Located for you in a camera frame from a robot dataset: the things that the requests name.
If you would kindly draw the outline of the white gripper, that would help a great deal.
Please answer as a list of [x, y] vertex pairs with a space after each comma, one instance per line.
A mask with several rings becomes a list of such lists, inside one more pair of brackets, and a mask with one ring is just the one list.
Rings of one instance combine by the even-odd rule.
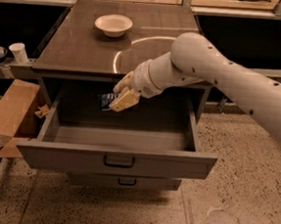
[[161, 82], [165, 79], [165, 69], [164, 62], [148, 60], [141, 63], [113, 88], [113, 92], [118, 93], [118, 96], [110, 103], [110, 109], [121, 112], [139, 103], [140, 95], [143, 98], [151, 98], [161, 94], [163, 92]]

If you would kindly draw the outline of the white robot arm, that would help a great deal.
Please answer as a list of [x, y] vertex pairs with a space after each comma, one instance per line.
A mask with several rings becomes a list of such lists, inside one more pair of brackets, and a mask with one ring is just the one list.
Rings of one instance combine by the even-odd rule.
[[164, 89], [207, 81], [281, 142], [281, 83], [225, 58], [199, 33], [179, 35], [170, 52], [140, 64], [117, 83], [116, 112]]

